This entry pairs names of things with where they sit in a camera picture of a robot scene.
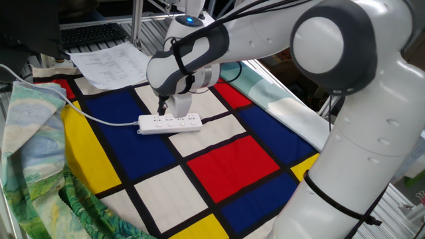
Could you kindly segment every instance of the black stripe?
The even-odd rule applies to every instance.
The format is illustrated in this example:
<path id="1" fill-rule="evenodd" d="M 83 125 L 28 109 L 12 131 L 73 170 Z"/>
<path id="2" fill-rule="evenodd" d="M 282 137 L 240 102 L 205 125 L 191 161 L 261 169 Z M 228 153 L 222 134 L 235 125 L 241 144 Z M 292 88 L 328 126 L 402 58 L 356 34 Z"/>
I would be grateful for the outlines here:
<path id="1" fill-rule="evenodd" d="M 102 199 L 102 198 L 106 198 L 106 197 L 108 197 L 108 196 L 110 196 L 112 194 L 116 194 L 116 193 L 118 193 L 118 192 L 120 192 L 122 190 L 124 190 L 124 186 L 123 185 L 117 185 L 117 186 L 114 186 L 114 187 L 112 187 L 110 189 L 107 189 L 107 190 L 105 190 L 103 192 L 100 192 L 100 193 L 96 194 L 95 196 L 98 199 Z"/>
<path id="2" fill-rule="evenodd" d="M 79 100 L 81 109 L 86 112 L 87 114 L 91 115 L 90 110 L 88 109 L 86 102 L 84 100 Z M 92 128 L 94 134 L 98 138 L 98 141 L 102 148 L 104 149 L 106 155 L 108 156 L 108 159 L 110 160 L 112 166 L 115 169 L 115 172 L 117 173 L 117 176 L 120 178 L 122 185 L 124 189 L 126 190 L 128 197 L 130 198 L 131 202 L 133 203 L 134 207 L 136 208 L 137 212 L 139 213 L 141 219 L 143 220 L 143 223 L 145 224 L 147 230 L 152 236 L 158 237 L 161 235 L 161 232 L 159 231 L 151 213 L 147 209 L 146 205 L 142 201 L 139 193 L 136 191 L 134 185 L 131 183 L 129 177 L 127 176 L 126 171 L 122 167 L 120 160 L 115 155 L 115 152 L 113 151 L 111 145 L 109 144 L 108 140 L 105 138 L 102 130 L 100 129 L 98 123 L 88 120 L 88 123 L 90 124 L 90 127 Z"/>
<path id="3" fill-rule="evenodd" d="M 80 88 L 77 86 L 77 83 L 75 83 L 75 79 L 67 80 L 67 81 L 68 81 L 69 87 L 71 88 L 71 91 L 75 95 L 75 99 L 77 101 L 81 101 L 82 100 L 82 97 L 83 97 L 83 94 L 82 94 Z"/>
<path id="4" fill-rule="evenodd" d="M 170 163 L 170 164 L 168 164 L 167 166 L 164 166 L 164 167 L 162 167 L 162 168 L 160 168 L 160 169 L 154 170 L 154 171 L 152 171 L 152 172 L 150 172 L 150 173 L 146 173 L 146 174 L 144 174 L 144 175 L 142 175 L 142 176 L 140 176 L 140 177 L 138 177 L 138 178 L 136 178 L 136 179 L 132 180 L 132 183 L 133 183 L 134 185 L 136 185 L 136 184 L 138 184 L 138 183 L 140 183 L 140 182 L 143 182 L 143 181 L 144 181 L 144 180 L 146 180 L 146 179 L 149 179 L 149 178 L 154 177 L 154 176 L 156 176 L 156 175 L 159 175 L 159 174 L 165 173 L 165 172 L 167 172 L 168 170 L 173 169 L 173 168 L 175 168 L 175 167 L 177 167 L 177 166 L 179 166 L 179 163 L 178 163 L 178 162 Z"/>
<path id="5" fill-rule="evenodd" d="M 164 233 L 162 233 L 162 235 L 158 239 L 170 238 L 170 237 L 176 235 L 177 233 L 183 231 L 184 229 L 190 227 L 194 223 L 204 219 L 205 217 L 207 217 L 210 214 L 212 214 L 211 209 L 207 208 L 207 209 L 203 210 L 202 212 L 200 212 L 200 213 L 190 217 L 189 219 L 183 221 L 182 223 L 172 227 L 168 231 L 165 231 Z"/>
<path id="6" fill-rule="evenodd" d="M 224 140 L 224 141 L 220 141 L 219 143 L 216 143 L 216 144 L 214 144 L 214 145 L 210 145 L 210 146 L 208 146 L 208 147 L 206 147 L 206 148 L 204 148 L 204 149 L 202 149 L 202 150 L 200 150 L 200 151 L 197 151 L 197 152 L 195 152 L 195 153 L 192 153 L 192 154 L 190 154 L 190 155 L 186 156 L 186 157 L 185 157 L 185 161 L 186 161 L 186 162 L 188 162 L 188 161 L 190 161 L 190 160 L 192 160 L 192 159 L 194 159 L 194 158 L 197 158 L 197 157 L 199 157 L 199 156 L 201 156 L 201 155 L 204 155 L 204 154 L 206 154 L 206 153 L 208 153 L 208 152 L 211 152 L 211 151 L 212 151 L 212 150 L 214 150 L 214 149 L 219 149 L 219 148 L 221 148 L 221 147 L 223 147 L 223 146 L 226 146 L 226 145 L 228 145 L 228 144 L 230 144 L 230 143 L 233 143 L 233 142 L 235 142 L 236 140 L 238 140 L 238 139 L 242 139 L 242 138 L 244 138 L 244 137 L 246 137 L 246 136 L 249 136 L 249 133 L 248 133 L 248 132 L 239 133 L 239 134 L 237 134 L 237 135 L 235 135 L 235 136 L 231 137 L 230 139 L 226 139 L 226 140 Z"/>
<path id="7" fill-rule="evenodd" d="M 229 116 L 229 115 L 230 115 L 230 112 L 224 112 L 224 113 L 218 114 L 216 116 L 212 116 L 212 117 L 209 117 L 209 118 L 203 118 L 201 121 L 202 121 L 202 124 L 206 124 L 210 121 L 218 120 L 220 118 L 223 118 L 223 117 Z"/>
<path id="8" fill-rule="evenodd" d="M 100 93 L 97 93 L 97 94 L 87 94 L 87 95 L 84 95 L 84 98 L 89 99 L 89 100 L 96 99 L 96 98 L 99 98 L 99 97 L 102 97 L 102 96 L 108 96 L 110 94 L 115 94 L 117 92 L 123 92 L 123 91 L 127 91 L 127 90 L 132 91 L 134 88 L 147 86 L 147 85 L 149 85 L 149 83 L 145 82 L 145 83 L 138 84 L 137 86 L 126 86 L 124 88 L 120 88 L 120 89 L 117 89 L 117 90 L 108 90 L 108 91 L 100 92 Z"/>
<path id="9" fill-rule="evenodd" d="M 70 80 L 75 80 L 81 77 L 83 77 L 82 74 L 77 74 L 77 75 L 55 74 L 53 76 L 48 76 L 48 77 L 34 77 L 33 79 L 34 79 L 34 83 L 37 83 L 37 82 L 51 82 L 52 80 L 62 80 L 62 79 L 70 81 Z"/>
<path id="10" fill-rule="evenodd" d="M 307 153 L 306 155 L 304 155 L 303 157 L 300 157 L 297 160 L 292 161 L 291 163 L 288 163 L 288 167 L 292 168 L 296 165 L 299 165 L 300 163 L 304 162 L 306 159 L 309 159 L 310 157 L 313 157 L 314 155 L 317 155 L 318 152 L 316 150 L 313 150 L 309 153 Z"/>
<path id="11" fill-rule="evenodd" d="M 221 94 L 218 92 L 217 89 L 214 87 L 210 88 L 210 91 L 218 98 L 218 100 L 221 101 L 221 103 L 227 108 L 228 111 L 230 111 L 233 116 L 239 121 L 241 126 L 251 135 L 251 137 L 254 138 L 254 140 L 261 146 L 261 148 L 274 160 L 274 162 L 281 168 L 281 170 L 284 173 L 287 173 L 291 179 L 298 184 L 298 178 L 295 176 L 294 172 L 288 167 L 284 162 L 280 161 L 280 159 L 273 153 L 273 151 L 261 140 L 261 138 L 255 133 L 254 130 L 252 130 L 249 125 L 240 117 L 238 111 L 233 109 L 230 104 L 221 96 Z M 230 199 L 224 200 L 222 204 L 229 203 L 228 201 L 231 201 L 234 199 L 233 197 L 230 197 Z M 257 227 L 255 226 L 249 226 L 244 232 L 247 232 L 247 234 L 253 232 Z"/>
<path id="12" fill-rule="evenodd" d="M 130 90 L 130 94 L 133 96 L 134 100 L 137 102 L 138 106 L 141 108 L 142 111 L 149 113 L 149 110 L 147 109 L 146 105 L 140 100 L 139 96 L 134 90 Z M 169 235 L 174 235 L 181 230 L 188 228 L 191 226 L 195 221 L 200 220 L 201 218 L 204 218 L 208 216 L 210 213 L 213 213 L 217 220 L 220 222 L 221 226 L 224 228 L 226 233 L 230 236 L 230 238 L 236 238 L 236 232 L 233 230 L 232 226 L 227 222 L 224 215 L 221 213 L 218 205 L 213 201 L 211 196 L 208 194 L 207 190 L 205 190 L 204 186 L 202 186 L 201 182 L 198 180 L 194 172 L 189 168 L 189 166 L 186 164 L 186 158 L 183 158 L 179 151 L 174 147 L 173 143 L 169 139 L 169 135 L 160 135 L 161 139 L 163 140 L 164 144 L 167 146 L 168 150 L 170 150 L 171 154 L 176 158 L 178 164 L 182 168 L 183 172 L 186 174 L 190 182 L 194 185 L 196 190 L 198 191 L 201 198 L 204 200 L 204 202 L 207 204 L 208 208 L 205 211 L 200 212 L 198 215 L 195 215 L 194 219 L 188 219 L 182 223 L 180 223 L 176 228 L 171 228 L 168 230 L 164 236 L 160 236 L 159 239 L 162 238 L 168 238 Z"/>
<path id="13" fill-rule="evenodd" d="M 218 207 L 223 208 L 226 205 L 229 205 L 230 203 L 238 200 L 240 197 L 242 197 L 246 193 L 249 193 L 249 192 L 261 187 L 262 185 L 265 185 L 266 183 L 268 183 L 271 180 L 279 177 L 283 173 L 285 173 L 283 169 L 278 169 L 278 170 L 274 171 L 273 173 L 270 173 L 269 175 L 259 179 L 258 181 L 241 188 L 238 192 L 236 192 L 233 195 L 230 195 L 229 197 L 218 202 L 217 203 Z"/>
<path id="14" fill-rule="evenodd" d="M 247 104 L 246 106 L 237 107 L 234 110 L 236 110 L 237 112 L 239 112 L 239 111 L 242 111 L 242 110 L 247 110 L 247 109 L 252 108 L 254 106 L 256 106 L 256 104 L 255 103 L 251 103 L 251 104 Z"/>

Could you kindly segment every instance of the yellow square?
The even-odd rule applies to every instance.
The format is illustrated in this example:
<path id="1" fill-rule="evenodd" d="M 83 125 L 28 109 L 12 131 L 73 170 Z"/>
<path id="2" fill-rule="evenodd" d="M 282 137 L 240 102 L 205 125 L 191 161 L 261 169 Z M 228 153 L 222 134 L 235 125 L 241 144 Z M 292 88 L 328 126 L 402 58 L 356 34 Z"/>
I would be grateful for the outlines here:
<path id="1" fill-rule="evenodd" d="M 121 184 L 111 162 L 86 118 L 65 106 L 61 113 L 65 126 L 65 156 L 72 173 L 93 194 Z"/>
<path id="2" fill-rule="evenodd" d="M 228 239 L 226 231 L 213 214 L 196 222 L 170 239 Z"/>
<path id="3" fill-rule="evenodd" d="M 301 182 L 304 179 L 304 173 L 313 166 L 314 162 L 316 162 L 316 159 L 319 157 L 319 154 L 316 153 L 315 155 L 311 156 L 310 158 L 304 160 L 302 163 L 293 166 L 291 168 L 292 172 L 294 172 L 297 179 Z"/>

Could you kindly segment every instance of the paper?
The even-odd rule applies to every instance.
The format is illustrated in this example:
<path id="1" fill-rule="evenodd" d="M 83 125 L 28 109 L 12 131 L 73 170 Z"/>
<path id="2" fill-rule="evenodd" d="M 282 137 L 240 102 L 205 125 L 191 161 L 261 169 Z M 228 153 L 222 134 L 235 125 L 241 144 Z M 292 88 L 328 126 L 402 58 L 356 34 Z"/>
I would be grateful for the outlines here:
<path id="1" fill-rule="evenodd" d="M 70 56 L 87 81 L 101 90 L 116 90 L 146 80 L 150 59 L 130 42 Z"/>

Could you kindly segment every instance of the monitor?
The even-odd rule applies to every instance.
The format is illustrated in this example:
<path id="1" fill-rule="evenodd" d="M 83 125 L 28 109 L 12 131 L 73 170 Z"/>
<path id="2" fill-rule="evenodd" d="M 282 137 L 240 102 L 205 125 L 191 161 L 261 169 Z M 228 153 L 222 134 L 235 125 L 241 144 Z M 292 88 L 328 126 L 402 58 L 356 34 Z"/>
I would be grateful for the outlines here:
<path id="1" fill-rule="evenodd" d="M 57 0 L 0 0 L 0 63 L 20 74 L 31 52 L 69 59 L 62 51 Z M 0 82 L 13 80 L 0 70 Z"/>

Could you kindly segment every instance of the keyboard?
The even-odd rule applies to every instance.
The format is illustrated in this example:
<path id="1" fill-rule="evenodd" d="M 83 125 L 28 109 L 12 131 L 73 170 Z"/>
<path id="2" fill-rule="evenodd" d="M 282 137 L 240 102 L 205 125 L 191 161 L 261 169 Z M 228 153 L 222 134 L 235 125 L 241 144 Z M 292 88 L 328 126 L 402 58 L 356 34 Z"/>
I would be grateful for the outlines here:
<path id="1" fill-rule="evenodd" d="M 127 33 L 117 23 L 61 30 L 60 35 L 64 48 L 94 44 L 107 40 L 118 40 L 127 37 Z"/>

